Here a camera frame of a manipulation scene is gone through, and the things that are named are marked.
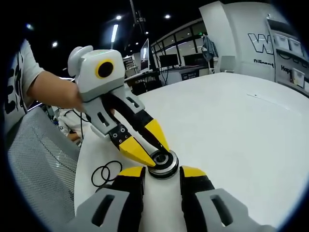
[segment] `window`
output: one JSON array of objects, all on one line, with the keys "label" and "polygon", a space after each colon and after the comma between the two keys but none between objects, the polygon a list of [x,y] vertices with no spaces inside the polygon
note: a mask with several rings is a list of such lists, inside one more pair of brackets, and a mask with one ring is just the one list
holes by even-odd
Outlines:
[{"label": "window", "polygon": [[197,53],[202,53],[203,38],[196,39],[195,43],[197,44]]},{"label": "window", "polygon": [[176,32],[176,40],[177,41],[184,40],[184,39],[189,38],[191,36],[192,36],[192,34],[191,34],[190,28],[186,28],[184,30]]},{"label": "window", "polygon": [[163,43],[164,43],[164,47],[168,47],[174,44],[175,43],[174,35],[168,36],[166,39],[163,40]]},{"label": "window", "polygon": [[158,43],[155,43],[155,51],[160,51],[160,49],[163,49],[163,46],[162,46],[162,42],[158,42]]},{"label": "window", "polygon": [[193,41],[184,42],[178,45],[182,65],[184,66],[184,56],[195,54],[195,48]]},{"label": "window", "polygon": [[192,26],[192,30],[193,30],[193,34],[194,35],[198,35],[199,33],[201,33],[201,35],[203,35],[203,33],[205,35],[207,34],[204,22],[200,22],[200,23],[194,24]]}]

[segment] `cylindrical part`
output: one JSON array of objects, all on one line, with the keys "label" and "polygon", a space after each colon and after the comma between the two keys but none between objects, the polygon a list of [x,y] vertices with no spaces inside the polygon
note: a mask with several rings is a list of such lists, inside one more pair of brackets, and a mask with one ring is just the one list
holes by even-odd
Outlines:
[{"label": "cylindrical part", "polygon": [[151,158],[156,163],[155,167],[148,167],[149,174],[158,179],[169,179],[174,176],[178,170],[178,158],[172,150],[168,153],[155,151]]}]

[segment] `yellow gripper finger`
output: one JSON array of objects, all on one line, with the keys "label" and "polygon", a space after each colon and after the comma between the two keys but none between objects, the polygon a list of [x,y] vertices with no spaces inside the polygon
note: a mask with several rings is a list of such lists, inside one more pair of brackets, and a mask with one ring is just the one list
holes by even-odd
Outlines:
[{"label": "yellow gripper finger", "polygon": [[120,152],[136,162],[145,164],[150,167],[155,166],[155,162],[151,159],[145,149],[135,140],[133,136],[130,136],[119,145]]},{"label": "yellow gripper finger", "polygon": [[169,151],[169,145],[165,139],[164,133],[156,119],[151,120],[145,128],[153,134],[162,146]]}]

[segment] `table surface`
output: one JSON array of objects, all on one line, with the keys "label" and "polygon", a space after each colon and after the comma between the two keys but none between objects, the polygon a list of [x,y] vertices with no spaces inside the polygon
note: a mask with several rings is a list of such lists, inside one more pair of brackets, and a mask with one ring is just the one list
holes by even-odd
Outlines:
[{"label": "table surface", "polygon": [[[180,165],[205,171],[247,205],[249,216],[279,227],[301,199],[309,177],[309,99],[288,87],[250,76],[217,73],[139,96],[160,123]],[[155,149],[116,117],[148,152]],[[85,135],[75,179],[75,210],[96,190],[91,174],[111,160],[139,166],[91,130]],[[111,165],[111,178],[119,167]],[[99,173],[95,182],[102,183]],[[157,180],[146,172],[140,231],[185,232],[179,173]]]}]

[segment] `office chair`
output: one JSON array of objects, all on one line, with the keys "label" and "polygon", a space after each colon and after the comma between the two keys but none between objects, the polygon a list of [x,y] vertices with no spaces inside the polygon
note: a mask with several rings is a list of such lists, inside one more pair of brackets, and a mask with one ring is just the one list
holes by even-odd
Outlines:
[{"label": "office chair", "polygon": [[236,68],[235,56],[221,56],[219,57],[219,72],[234,73]]},{"label": "office chair", "polygon": [[52,231],[74,217],[74,181],[79,147],[40,107],[7,134],[8,161],[26,202]]}]

